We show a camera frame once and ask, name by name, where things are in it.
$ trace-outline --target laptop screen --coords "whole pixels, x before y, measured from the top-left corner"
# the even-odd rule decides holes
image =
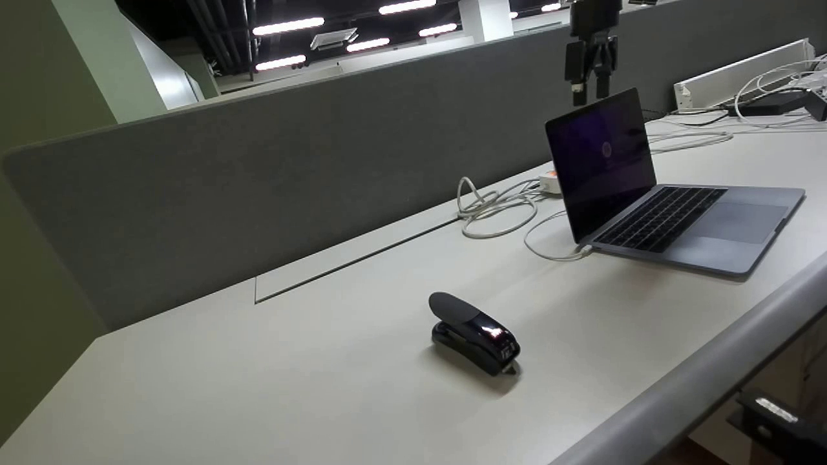
[[[574,240],[584,240],[654,189],[651,152],[636,90],[545,124]]]

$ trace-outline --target stapler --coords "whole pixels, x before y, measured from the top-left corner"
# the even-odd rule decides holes
[[[439,318],[434,344],[460,351],[491,377],[514,369],[519,344],[499,320],[445,292],[434,292],[429,307]]]

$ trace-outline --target white desk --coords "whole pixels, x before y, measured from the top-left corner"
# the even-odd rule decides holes
[[[450,225],[264,305],[243,282],[98,338],[0,462],[550,462],[680,375],[675,367],[827,251],[824,147],[827,132],[749,134],[656,158],[659,181],[809,191],[749,282],[597,253],[550,264],[527,253],[522,235],[473,243]],[[437,225],[450,212],[437,207],[398,227]],[[326,256],[333,264],[370,238],[261,284],[302,276]],[[550,225],[532,243],[558,238]],[[488,380],[432,349],[434,289],[517,333],[517,380]]]

